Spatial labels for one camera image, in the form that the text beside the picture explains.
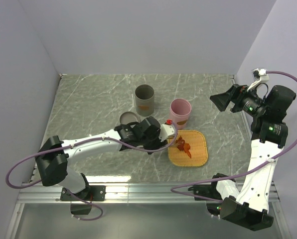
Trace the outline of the metal serving tongs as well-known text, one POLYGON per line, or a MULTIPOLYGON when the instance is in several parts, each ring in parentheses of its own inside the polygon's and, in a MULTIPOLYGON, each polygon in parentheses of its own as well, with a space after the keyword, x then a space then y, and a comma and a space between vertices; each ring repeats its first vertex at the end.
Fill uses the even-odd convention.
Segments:
POLYGON ((168 139, 167 139, 167 144, 165 145, 165 147, 166 148, 169 148, 169 147, 174 147, 174 148, 176 148, 175 147, 175 142, 176 142, 176 140, 179 138, 180 136, 172 136, 172 137, 169 137, 168 139))

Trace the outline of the orange chicken wing piece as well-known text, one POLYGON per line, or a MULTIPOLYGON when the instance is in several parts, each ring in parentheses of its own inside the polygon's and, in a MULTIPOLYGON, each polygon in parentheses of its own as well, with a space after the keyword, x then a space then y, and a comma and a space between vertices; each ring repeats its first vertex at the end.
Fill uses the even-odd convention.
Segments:
POLYGON ((187 156, 189 158, 191 158, 190 145, 189 145, 189 143, 184 143, 182 148, 183 148, 183 151, 187 154, 187 156))

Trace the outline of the red food piece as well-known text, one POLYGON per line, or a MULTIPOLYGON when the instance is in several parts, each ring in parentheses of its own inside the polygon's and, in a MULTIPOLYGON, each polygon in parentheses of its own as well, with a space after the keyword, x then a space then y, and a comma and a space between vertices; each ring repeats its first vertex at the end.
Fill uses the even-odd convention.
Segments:
POLYGON ((176 142, 175 147, 177 147, 180 151, 184 151, 185 140, 180 136, 176 142))

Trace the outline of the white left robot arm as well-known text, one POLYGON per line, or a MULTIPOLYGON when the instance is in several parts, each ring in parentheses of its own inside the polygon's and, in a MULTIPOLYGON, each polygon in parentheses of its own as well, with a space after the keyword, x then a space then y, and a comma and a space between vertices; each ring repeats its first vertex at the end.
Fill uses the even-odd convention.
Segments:
POLYGON ((152 154, 162 151, 175 133, 170 124, 160 124, 154 117, 141 122, 120 124, 102 134, 73 140, 50 137, 35 158, 43 186, 56 184, 68 189, 78 200, 85 200, 90 186, 83 173, 70 167, 72 162, 107 152, 135 149, 152 154))

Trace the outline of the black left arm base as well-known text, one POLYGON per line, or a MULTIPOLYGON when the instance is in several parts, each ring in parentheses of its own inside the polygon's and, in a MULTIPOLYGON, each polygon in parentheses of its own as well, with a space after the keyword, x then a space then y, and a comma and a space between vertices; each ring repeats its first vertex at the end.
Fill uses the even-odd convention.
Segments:
POLYGON ((70 212, 75 216, 88 215, 92 206, 89 203, 103 202, 105 200, 106 186, 91 185, 83 191, 71 195, 66 188, 62 188, 61 202, 70 202, 70 212))

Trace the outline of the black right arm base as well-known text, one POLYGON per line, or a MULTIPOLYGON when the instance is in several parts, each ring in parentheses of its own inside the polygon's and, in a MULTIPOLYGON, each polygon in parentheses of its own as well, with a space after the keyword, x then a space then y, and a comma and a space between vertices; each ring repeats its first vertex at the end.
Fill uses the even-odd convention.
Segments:
MULTIPOLYGON (((222 201, 221 195, 217 192, 216 187, 212 185, 193 185, 188 188, 189 192, 194 195, 203 196, 222 201)), ((206 204, 206 209, 211 217, 220 218, 221 203, 211 201, 206 204)))

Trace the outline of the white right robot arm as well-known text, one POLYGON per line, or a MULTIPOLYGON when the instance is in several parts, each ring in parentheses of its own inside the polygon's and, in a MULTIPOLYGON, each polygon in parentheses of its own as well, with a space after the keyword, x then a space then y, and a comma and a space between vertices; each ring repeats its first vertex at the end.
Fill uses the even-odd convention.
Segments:
POLYGON ((221 112, 233 103, 231 112, 244 111, 253 118, 249 174, 242 189, 237 189, 234 179, 224 179, 219 173, 215 175, 218 181, 209 186, 210 196, 223 200, 217 208, 221 219, 251 231, 272 226, 274 218, 268 212, 269 192, 277 163, 273 156, 281 153, 286 144, 288 127, 283 119, 295 98, 294 91, 276 85, 266 98, 261 99, 256 88, 238 84, 210 97, 221 112))

